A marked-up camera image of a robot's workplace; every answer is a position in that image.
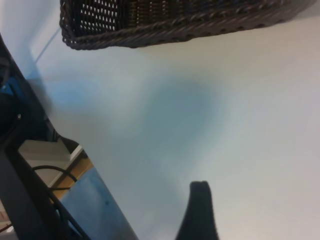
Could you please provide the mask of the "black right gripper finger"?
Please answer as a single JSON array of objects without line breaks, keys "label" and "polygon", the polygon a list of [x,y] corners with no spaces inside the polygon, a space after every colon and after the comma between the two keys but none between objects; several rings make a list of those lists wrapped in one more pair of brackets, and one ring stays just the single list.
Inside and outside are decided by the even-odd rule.
[{"label": "black right gripper finger", "polygon": [[176,239],[219,240],[208,182],[193,181],[189,190],[187,208]]}]

